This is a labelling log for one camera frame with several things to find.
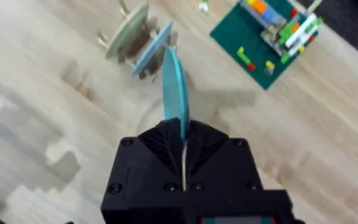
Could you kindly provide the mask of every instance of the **yellow lego brick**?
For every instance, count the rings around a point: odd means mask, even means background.
[[[246,3],[252,5],[256,0],[244,0]]]
[[[266,61],[266,67],[270,68],[270,69],[274,69],[275,68],[275,65],[273,62],[271,61]]]
[[[299,53],[304,52],[305,51],[305,46],[301,46],[298,50],[299,50]]]

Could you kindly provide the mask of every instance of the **wooden surface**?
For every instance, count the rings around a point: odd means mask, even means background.
[[[263,91],[208,36],[235,1],[210,1],[208,14],[198,3],[150,1],[150,15],[179,32],[192,118],[247,138],[265,187],[286,188],[299,218],[358,224],[358,52],[324,26]],[[95,34],[113,35],[118,9],[112,0],[0,0],[0,217],[8,223],[102,223],[119,140],[162,119],[161,77],[140,81],[104,59]]]

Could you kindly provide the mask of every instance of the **light blue plate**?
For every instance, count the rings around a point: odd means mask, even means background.
[[[165,119],[179,118],[180,137],[186,139],[189,127],[189,97],[186,76],[172,47],[167,47],[162,64],[162,93]]]
[[[160,30],[155,39],[143,51],[143,54],[139,57],[138,61],[135,64],[135,68],[132,71],[132,75],[139,75],[146,68],[147,64],[151,61],[153,56],[167,41],[171,34],[171,31],[172,22],[169,22]]]

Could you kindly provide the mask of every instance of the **display screen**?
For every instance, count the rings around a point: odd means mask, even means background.
[[[201,224],[275,224],[270,217],[208,217]]]

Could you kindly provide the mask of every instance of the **screw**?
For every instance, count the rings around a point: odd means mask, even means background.
[[[112,195],[118,194],[121,190],[122,190],[122,184],[111,184],[107,189],[107,191]]]
[[[191,185],[191,189],[197,191],[204,190],[204,185],[201,183],[194,183]]]
[[[243,139],[238,139],[237,141],[236,141],[236,145],[237,146],[245,146],[245,144],[246,144],[246,142],[243,140]]]
[[[173,184],[173,183],[167,183],[164,186],[164,190],[167,190],[167,191],[174,191],[177,188],[178,188],[178,186],[176,184]]]
[[[258,189],[262,189],[261,186],[255,185],[255,184],[252,183],[252,182],[246,183],[246,188],[247,188],[248,190],[258,190]]]
[[[132,139],[132,138],[124,138],[124,139],[122,139],[122,145],[124,146],[124,147],[129,147],[129,146],[131,146],[132,144],[134,143],[134,140]]]

